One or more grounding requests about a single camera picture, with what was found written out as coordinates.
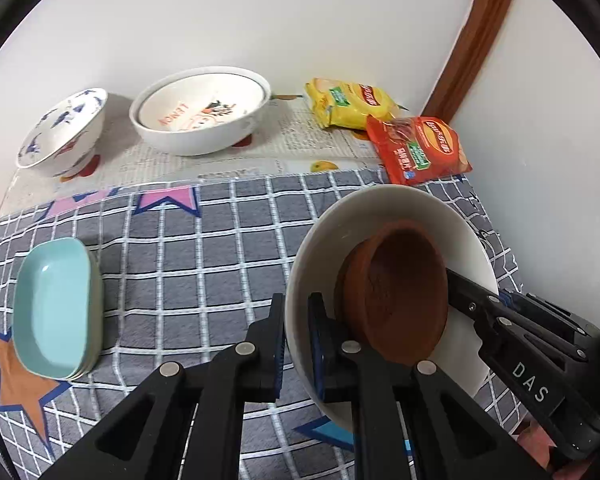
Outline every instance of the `yellow chip bag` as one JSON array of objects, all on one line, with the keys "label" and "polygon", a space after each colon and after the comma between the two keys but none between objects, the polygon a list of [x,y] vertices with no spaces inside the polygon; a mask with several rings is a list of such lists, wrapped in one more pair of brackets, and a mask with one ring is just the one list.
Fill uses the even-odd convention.
[{"label": "yellow chip bag", "polygon": [[397,115],[398,106],[375,86],[316,77],[304,89],[321,128],[333,125],[364,130],[368,115],[381,121],[390,121]]}]

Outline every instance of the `orange star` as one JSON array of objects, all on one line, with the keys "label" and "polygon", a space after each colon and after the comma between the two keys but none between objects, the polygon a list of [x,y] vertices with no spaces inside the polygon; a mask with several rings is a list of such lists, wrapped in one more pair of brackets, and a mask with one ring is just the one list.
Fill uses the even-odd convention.
[{"label": "orange star", "polygon": [[49,452],[52,450],[42,407],[70,386],[29,372],[16,355],[11,328],[6,334],[0,333],[0,411],[24,412]]}]

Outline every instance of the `large white bowl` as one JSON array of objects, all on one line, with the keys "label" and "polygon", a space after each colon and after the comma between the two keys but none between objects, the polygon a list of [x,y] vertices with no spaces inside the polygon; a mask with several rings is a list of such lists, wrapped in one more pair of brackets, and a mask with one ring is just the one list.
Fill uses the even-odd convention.
[{"label": "large white bowl", "polygon": [[152,84],[135,98],[129,118],[157,150],[204,155],[254,131],[271,98],[261,75],[231,66],[193,68]]},{"label": "large white bowl", "polygon": [[43,176],[78,173],[93,157],[107,97],[103,88],[88,88],[56,104],[25,138],[16,166]]},{"label": "large white bowl", "polygon": [[[294,367],[320,409],[339,426],[352,431],[348,402],[325,404],[314,389],[307,321],[307,299],[321,292],[333,317],[333,289],[349,252],[382,225],[411,219],[423,225],[440,248],[446,266],[495,295],[498,283],[480,240],[465,221],[441,200],[408,186],[373,186],[338,200],[312,226],[302,241],[286,288],[286,340]],[[474,396],[487,375],[478,357],[480,339],[473,322],[450,308],[445,331],[430,359],[463,390]]]}]

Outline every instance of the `brown bowl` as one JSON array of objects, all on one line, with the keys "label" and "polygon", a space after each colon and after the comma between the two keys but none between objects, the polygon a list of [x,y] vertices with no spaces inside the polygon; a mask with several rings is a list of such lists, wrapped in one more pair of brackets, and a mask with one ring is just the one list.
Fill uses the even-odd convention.
[{"label": "brown bowl", "polygon": [[448,313],[446,268],[416,222],[392,222],[357,245],[340,269],[336,316],[393,362],[429,357]]}]

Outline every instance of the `green label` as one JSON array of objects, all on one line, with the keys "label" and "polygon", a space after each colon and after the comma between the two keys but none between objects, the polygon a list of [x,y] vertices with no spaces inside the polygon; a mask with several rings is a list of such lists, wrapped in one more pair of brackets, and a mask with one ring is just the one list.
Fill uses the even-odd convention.
[{"label": "green label", "polygon": [[339,86],[336,86],[336,88],[329,88],[329,92],[331,92],[337,106],[349,106],[349,101],[344,97],[342,88]]},{"label": "green label", "polygon": [[427,155],[424,154],[417,142],[407,142],[407,147],[409,148],[411,158],[416,163],[416,168],[418,170],[426,170],[431,165]]}]

